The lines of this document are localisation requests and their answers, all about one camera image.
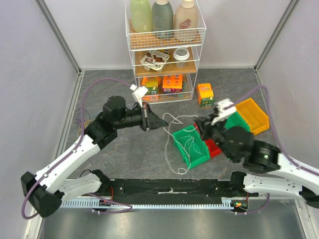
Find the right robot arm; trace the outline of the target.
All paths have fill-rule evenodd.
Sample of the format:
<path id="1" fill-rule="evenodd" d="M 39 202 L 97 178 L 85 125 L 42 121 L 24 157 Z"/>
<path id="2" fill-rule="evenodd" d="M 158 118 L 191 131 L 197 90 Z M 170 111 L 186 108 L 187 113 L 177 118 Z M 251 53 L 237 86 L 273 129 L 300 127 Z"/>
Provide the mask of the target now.
<path id="1" fill-rule="evenodd" d="M 228 190 L 234 196 L 248 193 L 286 194 L 303 198 L 319 207 L 319 170 L 289 157 L 282 149 L 256 140 L 241 126 L 225 127 L 226 121 L 212 124 L 213 115 L 198 117 L 202 140 L 212 139 L 233 163 L 243 163 L 249 173 L 234 172 Z"/>

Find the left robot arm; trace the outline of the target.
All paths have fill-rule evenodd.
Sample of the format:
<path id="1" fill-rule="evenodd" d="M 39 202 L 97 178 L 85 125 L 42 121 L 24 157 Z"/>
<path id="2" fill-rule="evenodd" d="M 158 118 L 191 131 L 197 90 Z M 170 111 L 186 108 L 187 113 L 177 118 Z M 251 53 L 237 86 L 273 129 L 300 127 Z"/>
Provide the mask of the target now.
<path id="1" fill-rule="evenodd" d="M 38 215 L 46 218 L 71 199 L 94 193 L 106 195 L 110 179 L 101 170 L 93 170 L 77 179 L 67 178 L 87 159 L 116 139 L 119 129 L 138 126 L 143 131 L 149 131 L 167 125 L 152 112 L 147 103 L 136 103 L 132 109 L 128 109 L 123 97 L 110 97 L 103 110 L 62 155 L 35 174 L 26 172 L 22 175 L 25 200 Z"/>

